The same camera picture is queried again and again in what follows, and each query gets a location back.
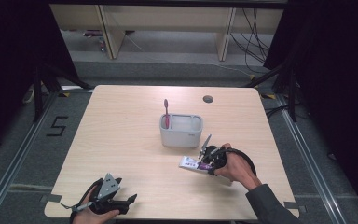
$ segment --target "white container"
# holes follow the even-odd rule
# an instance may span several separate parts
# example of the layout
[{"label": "white container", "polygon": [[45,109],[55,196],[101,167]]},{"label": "white container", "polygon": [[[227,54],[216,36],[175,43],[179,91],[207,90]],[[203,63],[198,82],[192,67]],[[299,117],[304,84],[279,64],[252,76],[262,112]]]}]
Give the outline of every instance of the white container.
[{"label": "white container", "polygon": [[202,117],[197,115],[168,114],[170,124],[165,125],[165,114],[159,120],[162,145],[166,147],[197,147],[203,128]]}]

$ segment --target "human hand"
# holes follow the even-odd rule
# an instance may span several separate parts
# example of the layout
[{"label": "human hand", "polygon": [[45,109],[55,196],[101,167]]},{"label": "human hand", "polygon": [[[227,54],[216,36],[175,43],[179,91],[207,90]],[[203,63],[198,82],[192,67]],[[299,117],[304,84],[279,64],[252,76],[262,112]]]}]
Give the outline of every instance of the human hand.
[{"label": "human hand", "polygon": [[[231,144],[225,143],[222,147],[231,147]],[[252,172],[251,166],[242,156],[233,152],[227,152],[226,157],[226,165],[214,170],[215,175],[222,175],[231,181],[238,181],[248,190],[261,185],[261,181]]]},{"label": "human hand", "polygon": [[[88,203],[90,201],[90,195],[95,190],[96,186],[89,191],[89,194],[83,200],[82,204]],[[91,211],[91,209],[85,208],[83,211],[76,214],[74,218],[74,224],[103,224],[109,219],[119,215],[120,212],[118,210],[112,210],[104,214],[95,214]]]}]

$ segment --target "gray floor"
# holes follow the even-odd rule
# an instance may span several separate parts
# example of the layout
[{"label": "gray floor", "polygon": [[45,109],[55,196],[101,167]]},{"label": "gray floor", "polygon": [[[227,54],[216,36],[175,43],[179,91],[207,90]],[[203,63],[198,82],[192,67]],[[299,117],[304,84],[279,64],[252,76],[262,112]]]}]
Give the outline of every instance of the gray floor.
[{"label": "gray floor", "polygon": [[[260,62],[249,56],[245,58],[233,41],[228,47],[226,61],[219,62],[213,34],[137,31],[129,34],[131,40],[126,38],[118,58],[113,61],[101,52],[98,37],[86,38],[82,36],[82,31],[65,31],[62,35],[79,76],[93,85],[239,87],[250,81],[249,75],[259,77],[267,71],[260,67]],[[271,35],[262,37],[266,44],[272,38]],[[260,93],[271,93],[272,82],[273,80],[269,80],[262,83],[258,87]],[[72,84],[63,80],[62,85]],[[45,204],[40,202],[40,199],[43,195],[48,195],[54,186],[90,96],[91,93],[73,92],[69,97],[55,99],[0,206],[0,223],[68,223],[67,219],[45,217]],[[277,100],[274,99],[262,99],[262,103],[266,109],[278,106]],[[0,180],[33,124],[33,109],[32,104],[24,105],[2,137]],[[296,113],[297,125],[343,216],[347,223],[358,223],[358,198],[351,184],[338,164],[326,157],[328,147],[308,117],[306,109],[298,106]],[[57,116],[68,117],[60,120],[60,123],[66,126],[65,132],[60,137],[48,137],[49,133],[57,132],[51,129]],[[272,116],[269,124],[297,205],[301,208],[300,220],[303,223],[334,223],[282,112]]]}]

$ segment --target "white box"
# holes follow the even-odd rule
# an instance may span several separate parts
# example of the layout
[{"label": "white box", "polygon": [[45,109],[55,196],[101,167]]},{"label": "white box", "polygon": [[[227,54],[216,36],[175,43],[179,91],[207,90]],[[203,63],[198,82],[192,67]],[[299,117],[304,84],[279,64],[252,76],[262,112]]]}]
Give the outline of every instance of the white box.
[{"label": "white box", "polygon": [[203,128],[198,115],[168,114],[170,123],[165,125],[165,114],[159,120],[162,145],[166,147],[197,147]]}]

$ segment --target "sleeve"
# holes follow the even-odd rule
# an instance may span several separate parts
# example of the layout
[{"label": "sleeve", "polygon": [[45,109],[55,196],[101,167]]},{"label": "sleeve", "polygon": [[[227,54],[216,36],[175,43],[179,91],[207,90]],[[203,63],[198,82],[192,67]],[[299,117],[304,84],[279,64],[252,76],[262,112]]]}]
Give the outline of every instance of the sleeve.
[{"label": "sleeve", "polygon": [[246,194],[260,223],[292,224],[301,223],[289,210],[284,208],[275,197],[271,188],[263,184]]}]

